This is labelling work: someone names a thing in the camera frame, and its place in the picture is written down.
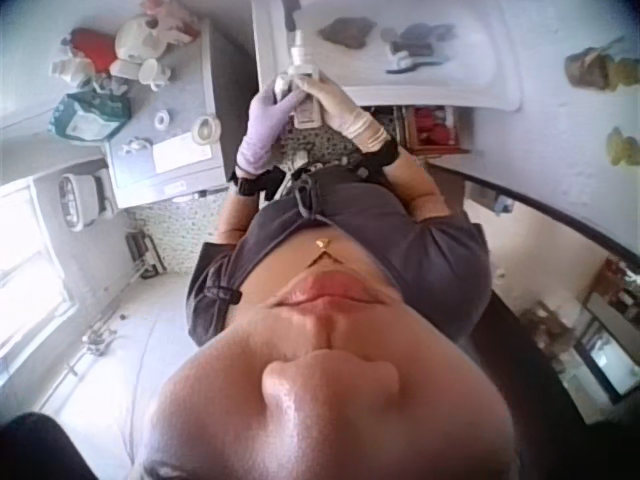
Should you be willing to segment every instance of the gold necklace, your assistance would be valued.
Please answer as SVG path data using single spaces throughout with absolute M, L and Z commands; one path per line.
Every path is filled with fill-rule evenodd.
M 325 253 L 329 248 L 329 245 L 331 245 L 331 240 L 329 240 L 328 238 L 321 238 L 319 240 L 316 240 L 316 245 L 318 245 L 318 248 L 322 250 L 322 253 Z
M 316 240 L 316 245 L 320 249 L 320 254 L 307 266 L 307 268 L 313 267 L 314 265 L 318 264 L 324 259 L 329 259 L 334 263 L 343 265 L 343 263 L 340 260 L 338 260 L 336 257 L 331 255 L 327 250 L 331 245 L 331 240 L 329 240 L 328 238 L 321 238 L 319 240 Z

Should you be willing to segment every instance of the cloth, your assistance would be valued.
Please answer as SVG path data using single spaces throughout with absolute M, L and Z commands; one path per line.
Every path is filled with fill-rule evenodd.
M 331 167 L 303 176 L 290 196 L 263 208 L 237 247 L 204 244 L 187 298 L 196 344 L 222 332 L 243 282 L 270 252 L 302 230 L 327 225 L 367 250 L 405 302 L 451 340 L 480 319 L 491 295 L 482 229 L 464 213 L 415 222 L 384 186 Z
M 4 479 L 98 480 L 58 423 L 27 413 L 0 429 L 0 472 Z

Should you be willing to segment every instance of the window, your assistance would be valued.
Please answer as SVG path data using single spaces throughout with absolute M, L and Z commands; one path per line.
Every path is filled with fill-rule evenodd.
M 0 352 L 68 307 L 31 188 L 0 196 Z

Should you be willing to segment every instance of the black wristband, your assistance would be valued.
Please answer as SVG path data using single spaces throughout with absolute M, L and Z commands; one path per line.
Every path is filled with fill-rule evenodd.
M 253 197 L 265 192 L 264 199 L 270 202 L 276 198 L 276 194 L 284 183 L 286 176 L 287 174 L 282 169 L 274 167 L 256 178 L 238 178 L 234 171 L 231 175 L 231 181 L 238 189 L 238 195 L 241 197 Z
M 377 152 L 362 154 L 361 166 L 367 170 L 382 171 L 384 167 L 393 165 L 400 157 L 398 141 L 391 137 Z

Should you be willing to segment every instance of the white bottle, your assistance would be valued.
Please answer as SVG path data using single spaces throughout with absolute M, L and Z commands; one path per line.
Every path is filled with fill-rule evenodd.
M 311 51 L 304 46 L 301 30 L 296 31 L 296 44 L 291 47 L 293 65 L 289 67 L 289 76 L 303 75 L 316 80 L 320 79 L 320 70 L 313 65 Z M 317 98 L 309 95 L 293 112 L 293 124 L 299 130 L 319 128 L 323 125 L 322 107 Z
M 95 69 L 88 58 L 71 57 L 53 62 L 49 74 L 62 78 L 74 88 L 83 88 L 90 83 Z

